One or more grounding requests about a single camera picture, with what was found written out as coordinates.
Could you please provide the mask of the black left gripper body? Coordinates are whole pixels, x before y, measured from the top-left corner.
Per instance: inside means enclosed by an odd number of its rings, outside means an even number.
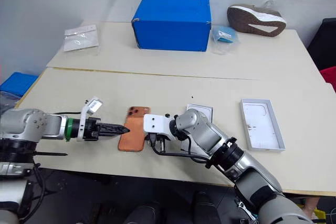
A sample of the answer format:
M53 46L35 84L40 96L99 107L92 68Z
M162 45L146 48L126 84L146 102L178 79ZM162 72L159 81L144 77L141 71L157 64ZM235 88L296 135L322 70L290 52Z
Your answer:
M84 141L97 141L99 139L100 122L100 118L88 117L86 119L83 133Z

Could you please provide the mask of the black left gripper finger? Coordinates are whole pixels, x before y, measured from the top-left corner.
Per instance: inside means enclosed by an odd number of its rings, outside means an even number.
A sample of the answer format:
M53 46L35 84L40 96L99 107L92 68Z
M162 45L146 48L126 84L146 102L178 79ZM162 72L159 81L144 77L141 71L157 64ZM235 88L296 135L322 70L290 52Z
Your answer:
M99 132L99 136L117 136L122 134L124 134L124 130L121 129L103 129Z
M99 123L100 132L130 132L130 130L119 124Z

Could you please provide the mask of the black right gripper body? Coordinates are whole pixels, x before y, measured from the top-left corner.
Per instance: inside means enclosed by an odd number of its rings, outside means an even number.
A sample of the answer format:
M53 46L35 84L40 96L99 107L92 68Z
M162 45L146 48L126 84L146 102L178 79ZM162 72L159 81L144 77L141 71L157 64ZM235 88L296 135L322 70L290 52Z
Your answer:
M157 133L148 133L147 140L155 153L165 153L165 139L166 137Z

